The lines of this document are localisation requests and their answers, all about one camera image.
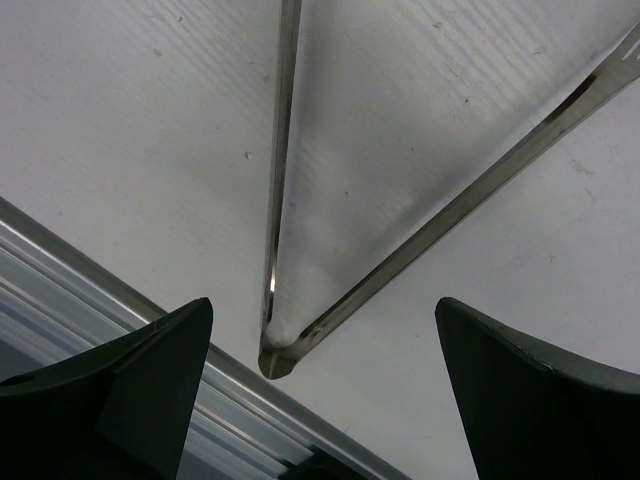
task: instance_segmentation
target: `metal frame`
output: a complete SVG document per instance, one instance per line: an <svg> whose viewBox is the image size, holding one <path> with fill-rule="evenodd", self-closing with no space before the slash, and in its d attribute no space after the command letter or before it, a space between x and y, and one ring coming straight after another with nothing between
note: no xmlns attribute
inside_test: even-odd
<svg viewBox="0 0 640 480"><path fill-rule="evenodd" d="M0 338L44 364L165 312L0 198ZM232 478L277 478L324 451L367 478L407 478L210 345L186 448Z"/></svg>
<svg viewBox="0 0 640 480"><path fill-rule="evenodd" d="M296 49L289 47L288 50L295 52ZM618 47L547 118L303 330L292 344L280 348L263 341L259 357L260 370L263 375L270 379L276 379L291 373L295 365L305 355L387 283L428 251L509 180L623 88L639 78L639 52L640 24L637 24ZM286 121L286 129L288 132L288 120ZM281 194L283 188L281 184L274 184L272 187ZM278 209L281 212L282 205L278 206ZM280 227L278 226L271 231L279 234ZM277 250L277 238L275 241L272 239L269 244L275 245ZM277 251L271 252L271 255L275 258ZM269 289L270 299L267 324L271 320L273 297L276 293L275 262L271 265L273 267L271 283L268 286L265 285Z"/></svg>

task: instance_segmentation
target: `white surface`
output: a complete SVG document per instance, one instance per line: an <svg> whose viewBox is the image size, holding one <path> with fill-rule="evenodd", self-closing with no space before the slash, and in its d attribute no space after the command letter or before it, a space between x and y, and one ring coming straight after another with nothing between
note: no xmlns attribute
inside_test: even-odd
<svg viewBox="0 0 640 480"><path fill-rule="evenodd" d="M211 297L214 341L256 368L277 1L5 3L1 194L164 308ZM636 0L532 3L305 3L275 338L640 20ZM638 118L636 84L277 385L414 478L467 479L441 296L640 372Z"/></svg>

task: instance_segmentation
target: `metal tongs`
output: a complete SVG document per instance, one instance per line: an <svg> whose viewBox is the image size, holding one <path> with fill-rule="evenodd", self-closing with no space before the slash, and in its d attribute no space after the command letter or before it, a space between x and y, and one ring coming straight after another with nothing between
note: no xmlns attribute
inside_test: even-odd
<svg viewBox="0 0 640 480"><path fill-rule="evenodd" d="M258 361L260 370L270 379L291 373L307 353L387 283L558 140L640 77L640 24L637 24L620 45L547 118L305 328L295 342L279 348L269 343L266 329L273 316L273 301L277 292L276 267L300 6L301 0L282 0L280 16L262 341Z"/></svg>

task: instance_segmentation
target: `black object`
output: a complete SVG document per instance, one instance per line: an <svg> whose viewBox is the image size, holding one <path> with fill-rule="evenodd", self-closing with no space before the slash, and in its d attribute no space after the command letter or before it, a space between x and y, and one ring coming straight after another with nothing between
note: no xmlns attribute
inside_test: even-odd
<svg viewBox="0 0 640 480"><path fill-rule="evenodd" d="M318 452L280 475L280 480L365 480L342 462Z"/></svg>
<svg viewBox="0 0 640 480"><path fill-rule="evenodd" d="M481 480L640 478L640 376L451 298L436 320Z"/></svg>
<svg viewBox="0 0 640 480"><path fill-rule="evenodd" d="M196 300L0 383L2 478L175 478L212 324Z"/></svg>

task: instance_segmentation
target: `scratched white surface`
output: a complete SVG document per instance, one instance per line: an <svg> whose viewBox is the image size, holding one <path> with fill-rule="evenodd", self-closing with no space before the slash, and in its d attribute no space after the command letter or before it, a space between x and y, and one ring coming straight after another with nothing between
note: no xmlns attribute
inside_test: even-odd
<svg viewBox="0 0 640 480"><path fill-rule="evenodd" d="M213 341L252 368L277 4L0 6L1 194L166 309L211 297ZM273 337L295 338L638 20L636 0L307 1ZM638 118L640 84L277 385L413 478L467 479L441 296L640 372Z"/></svg>

